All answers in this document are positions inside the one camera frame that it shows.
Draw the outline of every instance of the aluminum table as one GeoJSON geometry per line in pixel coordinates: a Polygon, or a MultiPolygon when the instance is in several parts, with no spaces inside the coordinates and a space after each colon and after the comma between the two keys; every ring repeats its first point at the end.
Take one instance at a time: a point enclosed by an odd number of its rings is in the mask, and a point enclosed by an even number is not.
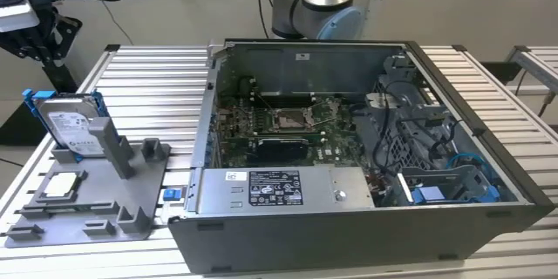
{"type": "MultiPolygon", "coordinates": [[[[88,92],[96,88],[103,93],[119,133],[131,142],[159,137],[171,145],[172,157],[161,189],[183,187],[188,182],[211,48],[111,47],[79,89],[88,92]]],[[[423,49],[535,183],[558,203],[557,134],[468,52],[451,46],[423,49]]],[[[41,175],[49,170],[52,145],[47,135],[0,199],[0,232],[17,221],[16,210],[28,203],[41,175]]],[[[168,209],[180,211],[181,206],[183,201],[177,201],[168,209]]],[[[188,271],[160,215],[161,208],[157,208],[152,235],[136,242],[8,249],[3,245],[5,235],[0,234],[0,277],[201,278],[188,271]]],[[[228,276],[247,279],[541,277],[558,278],[558,210],[523,233],[499,235],[464,261],[228,276]]]]}

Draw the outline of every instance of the power supply label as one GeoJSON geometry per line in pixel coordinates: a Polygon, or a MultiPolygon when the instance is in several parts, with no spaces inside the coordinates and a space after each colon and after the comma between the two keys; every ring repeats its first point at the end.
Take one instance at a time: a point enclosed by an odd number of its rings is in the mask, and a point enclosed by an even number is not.
{"type": "Polygon", "coordinates": [[[252,206],[303,205],[303,186],[298,171],[251,171],[252,206]]]}

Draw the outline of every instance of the blue drive bracket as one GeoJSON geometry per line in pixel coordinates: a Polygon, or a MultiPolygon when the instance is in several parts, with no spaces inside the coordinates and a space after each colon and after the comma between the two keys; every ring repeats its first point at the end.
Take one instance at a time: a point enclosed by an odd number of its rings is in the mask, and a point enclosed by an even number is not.
{"type": "Polygon", "coordinates": [[[33,99],[51,99],[53,96],[56,96],[56,92],[55,91],[37,91],[36,93],[33,93],[33,90],[28,88],[27,90],[24,90],[21,95],[24,96],[24,103],[28,106],[29,110],[32,111],[33,116],[43,123],[44,128],[51,133],[52,139],[56,142],[57,147],[61,148],[61,144],[57,141],[55,135],[52,134],[52,130],[48,127],[47,122],[44,121],[44,118],[41,114],[39,113],[39,110],[36,109],[35,103],[33,103],[33,99]]]}
{"type": "MultiPolygon", "coordinates": [[[[68,163],[68,160],[71,158],[75,159],[75,162],[80,162],[84,159],[84,157],[79,153],[72,152],[71,150],[68,150],[65,148],[65,146],[60,143],[60,141],[59,141],[56,135],[53,134],[53,132],[52,132],[49,126],[48,126],[48,123],[47,123],[43,115],[40,114],[39,109],[37,109],[35,104],[36,104],[37,100],[47,100],[47,99],[65,98],[65,97],[79,97],[79,96],[83,96],[83,95],[89,95],[95,100],[96,111],[99,112],[99,116],[100,117],[109,117],[109,113],[108,113],[108,110],[107,110],[107,105],[104,104],[103,95],[96,90],[93,90],[92,93],[87,93],[87,94],[72,94],[72,93],[57,94],[57,92],[55,92],[55,91],[33,92],[32,89],[24,90],[21,95],[24,96],[25,105],[28,106],[33,116],[39,119],[44,128],[51,133],[53,141],[56,142],[55,150],[59,152],[59,155],[65,155],[65,158],[64,158],[65,162],[64,163],[68,163]]],[[[121,139],[117,135],[116,129],[113,130],[113,134],[115,134],[115,137],[120,141],[121,139]]]]}

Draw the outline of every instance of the sticker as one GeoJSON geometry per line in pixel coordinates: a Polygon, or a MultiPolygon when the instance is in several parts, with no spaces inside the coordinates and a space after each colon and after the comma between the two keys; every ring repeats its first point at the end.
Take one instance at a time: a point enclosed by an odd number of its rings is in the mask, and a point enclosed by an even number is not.
{"type": "Polygon", "coordinates": [[[49,112],[53,128],[68,149],[79,155],[103,155],[103,147],[95,136],[87,130],[89,121],[76,112],[49,112]]]}
{"type": "Polygon", "coordinates": [[[306,61],[311,59],[311,55],[310,54],[296,54],[295,55],[295,60],[296,61],[306,61]]]}
{"type": "Polygon", "coordinates": [[[246,171],[227,171],[225,180],[227,181],[246,181],[247,172],[246,171]]]}
{"type": "Polygon", "coordinates": [[[248,203],[252,206],[303,205],[298,171],[251,171],[248,203]]]}

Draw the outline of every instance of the blue tab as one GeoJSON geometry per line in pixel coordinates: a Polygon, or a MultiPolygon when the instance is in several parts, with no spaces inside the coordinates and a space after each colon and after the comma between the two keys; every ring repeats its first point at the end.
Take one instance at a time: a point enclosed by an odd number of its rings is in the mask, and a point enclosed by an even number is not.
{"type": "Polygon", "coordinates": [[[55,91],[37,91],[33,95],[33,99],[49,99],[56,95],[55,91]]]}
{"type": "Polygon", "coordinates": [[[183,191],[180,189],[165,189],[163,192],[163,201],[179,201],[183,197],[183,191]]]}

